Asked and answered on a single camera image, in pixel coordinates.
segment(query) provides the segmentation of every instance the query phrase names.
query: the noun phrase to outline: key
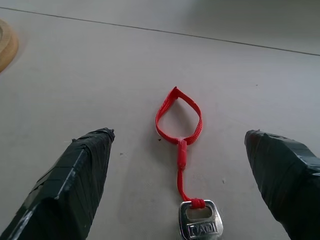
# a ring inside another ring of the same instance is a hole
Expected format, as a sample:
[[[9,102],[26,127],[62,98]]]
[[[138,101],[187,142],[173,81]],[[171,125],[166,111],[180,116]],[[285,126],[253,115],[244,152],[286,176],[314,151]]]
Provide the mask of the key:
[[[191,201],[184,201],[179,208],[179,228],[183,240],[220,240],[224,227],[216,205],[210,200],[204,200],[205,206],[210,210],[206,218],[190,219],[187,209]]]

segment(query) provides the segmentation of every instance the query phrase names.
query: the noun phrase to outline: knot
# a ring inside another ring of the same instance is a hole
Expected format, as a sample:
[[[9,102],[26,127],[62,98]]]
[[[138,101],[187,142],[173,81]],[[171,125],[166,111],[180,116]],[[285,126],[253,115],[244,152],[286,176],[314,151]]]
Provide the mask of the knot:
[[[203,199],[193,198],[190,201],[192,209],[204,209],[206,207],[206,203]]]
[[[187,142],[184,139],[178,140],[178,159],[177,165],[179,170],[185,170],[187,164]]]

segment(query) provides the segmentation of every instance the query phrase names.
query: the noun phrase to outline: red lanyard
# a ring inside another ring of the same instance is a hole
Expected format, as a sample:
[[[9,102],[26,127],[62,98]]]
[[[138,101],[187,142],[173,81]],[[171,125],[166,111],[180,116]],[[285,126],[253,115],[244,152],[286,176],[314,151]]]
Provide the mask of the red lanyard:
[[[172,137],[165,134],[159,128],[159,119],[169,110],[169,108],[174,104],[175,100],[178,98],[183,99],[188,103],[198,114],[199,123],[196,126],[194,133],[191,136],[186,138]],[[187,95],[185,95],[182,91],[180,91],[177,87],[174,87],[172,91],[168,94],[166,99],[164,100],[162,106],[155,116],[155,127],[157,132],[163,137],[165,140],[169,141],[172,144],[178,145],[178,158],[177,158],[177,166],[178,166],[178,174],[176,179],[176,184],[178,187],[178,191],[184,202],[191,201],[191,208],[193,209],[203,209],[205,205],[205,201],[203,199],[198,198],[189,198],[184,192],[183,188],[183,172],[186,168],[187,164],[187,145],[193,144],[197,138],[199,137],[202,130],[202,114],[198,105]]]

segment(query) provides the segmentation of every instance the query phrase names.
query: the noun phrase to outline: key hole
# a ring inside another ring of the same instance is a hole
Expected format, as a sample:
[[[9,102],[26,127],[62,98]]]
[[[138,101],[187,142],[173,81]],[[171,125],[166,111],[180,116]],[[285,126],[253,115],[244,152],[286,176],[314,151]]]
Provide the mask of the key hole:
[[[200,209],[187,208],[185,213],[187,218],[190,220],[208,219],[213,215],[212,210],[207,206],[205,208]]]

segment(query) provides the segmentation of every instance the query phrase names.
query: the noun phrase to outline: black tape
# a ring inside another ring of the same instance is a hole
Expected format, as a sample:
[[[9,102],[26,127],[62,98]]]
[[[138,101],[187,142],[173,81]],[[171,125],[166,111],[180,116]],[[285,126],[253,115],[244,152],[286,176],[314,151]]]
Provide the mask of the black tape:
[[[0,240],[84,240],[104,191],[115,135],[108,128],[72,143],[42,176]]]
[[[259,130],[248,131],[244,143],[274,218],[292,240],[319,240],[320,159],[300,142]]]

